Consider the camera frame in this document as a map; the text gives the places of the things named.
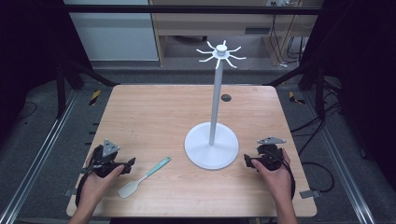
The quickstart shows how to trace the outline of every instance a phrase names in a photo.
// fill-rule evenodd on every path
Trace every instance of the wooden table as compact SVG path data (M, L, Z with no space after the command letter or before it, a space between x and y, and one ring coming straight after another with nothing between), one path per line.
M247 168L244 154L257 156L257 140L270 135L286 144L296 180L293 199L298 217L312 217L317 208L290 135L276 90L266 86L221 87L230 102L219 104L218 122L231 128L239 153L228 167L207 171L193 164L184 150L188 131L210 122L213 86L119 85L108 100L90 153L105 139L120 146L116 161L136 157L132 172L121 175L94 215L99 217L275 217L266 184L256 170ZM122 199L117 190L137 180L165 157L172 160L143 181L137 192ZM67 207L76 210L73 196Z

